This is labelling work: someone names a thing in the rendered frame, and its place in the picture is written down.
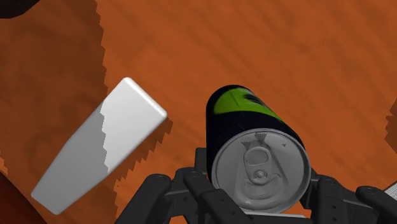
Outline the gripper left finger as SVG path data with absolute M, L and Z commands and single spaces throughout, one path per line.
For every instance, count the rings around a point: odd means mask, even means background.
M 170 224 L 183 216 L 187 224 L 252 224 L 239 206 L 206 176 L 206 149 L 195 150 L 195 165 L 176 171 L 174 179 L 149 175 L 115 224 Z

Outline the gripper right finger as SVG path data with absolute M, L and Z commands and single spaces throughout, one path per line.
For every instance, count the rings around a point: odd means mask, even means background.
M 397 200 L 386 192 L 374 186 L 351 191 L 314 170 L 300 203 L 311 210 L 313 224 L 397 224 Z

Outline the white rectangular box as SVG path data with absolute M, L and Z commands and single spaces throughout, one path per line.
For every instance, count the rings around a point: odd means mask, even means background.
M 167 118 L 133 79 L 123 78 L 66 141 L 31 197 L 60 214 L 117 168 Z

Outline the black and green drink can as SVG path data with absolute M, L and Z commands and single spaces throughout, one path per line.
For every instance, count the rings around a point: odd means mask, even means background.
M 240 208 L 282 213 L 302 198 L 311 176 L 303 142 L 252 91 L 219 88 L 205 121 L 208 178 Z

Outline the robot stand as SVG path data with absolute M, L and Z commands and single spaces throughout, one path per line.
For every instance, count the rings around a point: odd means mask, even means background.
M 0 0 L 0 18 L 15 18 L 30 10 L 40 0 Z

